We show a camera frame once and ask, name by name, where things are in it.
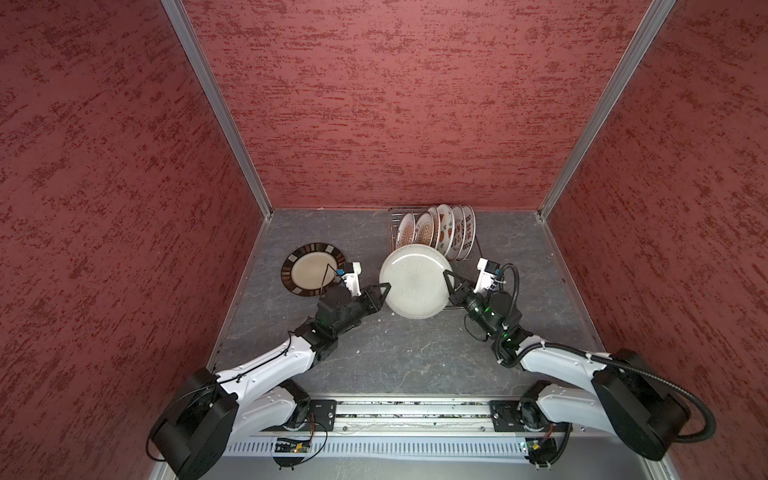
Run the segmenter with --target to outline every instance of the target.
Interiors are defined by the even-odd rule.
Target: white plate
[[[444,270],[451,270],[450,264],[432,247],[414,243],[395,250],[379,271],[379,282],[392,285],[386,304],[409,319],[425,319],[439,313],[448,303]]]
[[[440,230],[440,217],[437,214],[437,207],[432,205],[430,208],[427,209],[427,213],[432,215],[432,231],[435,232],[434,235],[432,235],[432,242],[429,244],[430,247],[436,247],[437,246],[437,237],[438,237],[438,230]]]
[[[440,230],[435,249],[445,255],[445,252],[448,251],[453,242],[453,212],[448,205],[440,204],[437,207],[437,214],[440,221]]]
[[[416,221],[413,219],[413,214],[411,212],[408,212],[402,216],[402,219],[400,220],[400,226],[397,227],[395,250],[413,243],[413,238],[416,233],[415,224]]]
[[[469,205],[462,206],[462,213],[464,214],[464,244],[462,245],[462,251],[458,253],[457,260],[466,260],[469,257],[469,252],[472,251],[472,247],[475,245],[475,231],[477,230],[477,222],[475,221],[475,211]]]
[[[445,258],[453,261],[456,260],[458,253],[462,251],[462,245],[464,245],[464,214],[459,205],[451,207],[451,212],[453,212],[454,233],[451,246],[445,253]]]
[[[435,236],[434,228],[432,215],[429,213],[419,215],[419,219],[416,221],[416,235],[413,243],[429,246],[432,242],[432,237]]]

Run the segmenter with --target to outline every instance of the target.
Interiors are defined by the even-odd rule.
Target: wire dish rack
[[[395,241],[397,239],[397,229],[400,227],[400,221],[408,213],[412,213],[413,216],[418,219],[419,215],[425,213],[429,205],[414,205],[411,207],[392,207],[389,209],[389,251],[395,251]],[[482,258],[482,248],[480,247],[480,239],[477,234],[477,227],[475,226],[475,244],[472,245],[472,249],[469,251],[469,255],[464,260],[449,261],[453,272],[457,275],[461,275],[464,278],[470,280],[476,279],[478,276],[477,266],[478,261]],[[445,306],[444,310],[461,310],[460,306],[453,306],[450,303]]]

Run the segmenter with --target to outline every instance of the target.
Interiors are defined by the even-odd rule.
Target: ceramic plate
[[[435,248],[445,255],[445,252],[448,251],[453,242],[453,212],[448,205],[440,204],[437,207],[437,214],[440,221],[440,230]]]
[[[379,282],[392,289],[386,304],[409,319],[429,318],[448,303],[443,271],[451,270],[445,257],[432,247],[414,243],[392,252],[379,271]]]
[[[448,248],[448,252],[445,253],[445,258],[448,260],[456,260],[458,253],[462,251],[462,245],[464,245],[464,214],[462,208],[459,205],[451,207],[453,212],[454,234],[451,242],[451,247]]]
[[[428,213],[419,215],[419,219],[416,221],[416,240],[413,243],[428,246],[432,242],[434,232],[432,215]]]
[[[402,219],[400,220],[400,226],[397,227],[395,250],[413,243],[413,237],[415,236],[415,224],[416,221],[414,220],[413,214],[411,212],[408,212],[402,216]]]
[[[344,262],[344,254],[333,245],[310,243],[295,249],[286,258],[280,269],[280,279],[291,293],[320,295],[330,283],[335,285],[341,281],[336,269]]]
[[[430,247],[436,247],[437,246],[437,237],[438,237],[438,230],[440,230],[440,217],[437,214],[437,207],[432,205],[430,208],[427,209],[427,213],[432,215],[432,231],[435,233],[432,235],[432,242],[429,244]]]
[[[475,245],[475,211],[469,205],[462,206],[462,213],[464,214],[464,244],[462,245],[462,251],[458,253],[457,260],[466,260],[469,257],[469,252],[472,251],[472,247]]]

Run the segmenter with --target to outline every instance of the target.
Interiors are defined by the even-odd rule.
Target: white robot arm
[[[388,283],[360,289],[360,272],[359,263],[338,270],[343,285],[329,288],[320,297],[317,314],[278,347],[216,375],[197,370],[152,427],[147,454],[151,440],[180,480],[197,480],[230,440],[273,425],[301,425],[310,398],[290,378],[330,355],[339,335],[380,311],[389,293]]]
[[[692,393],[656,375],[635,352],[587,353],[522,329],[522,314],[516,305],[520,277],[514,265],[499,266],[481,259],[478,270],[474,286],[450,270],[443,276],[451,303],[464,307],[487,339],[493,339],[491,349],[498,363],[507,368],[520,366],[578,387],[536,382],[505,422],[516,422],[532,431],[559,422],[589,426],[617,435],[636,453],[655,461],[664,457],[672,442],[701,442],[714,434],[712,412]],[[507,270],[514,274],[512,294],[503,289]],[[680,396],[704,416],[705,426],[697,433],[679,435],[690,418]]]

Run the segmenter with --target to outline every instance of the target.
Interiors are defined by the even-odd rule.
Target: gray marble floor
[[[522,325],[542,337],[594,350],[594,328],[578,320],[533,213],[478,212],[484,255],[514,263],[521,276]],[[389,254],[386,210],[278,210],[216,355],[227,369],[274,348],[316,312],[317,298],[288,292],[280,281],[286,257],[306,243],[335,245],[362,264],[361,285],[377,283]],[[467,270],[461,265],[459,271]],[[463,310],[443,310],[422,320],[388,307],[345,333],[325,362],[295,380],[310,394],[518,396],[537,376],[496,363],[488,343],[464,331]]]

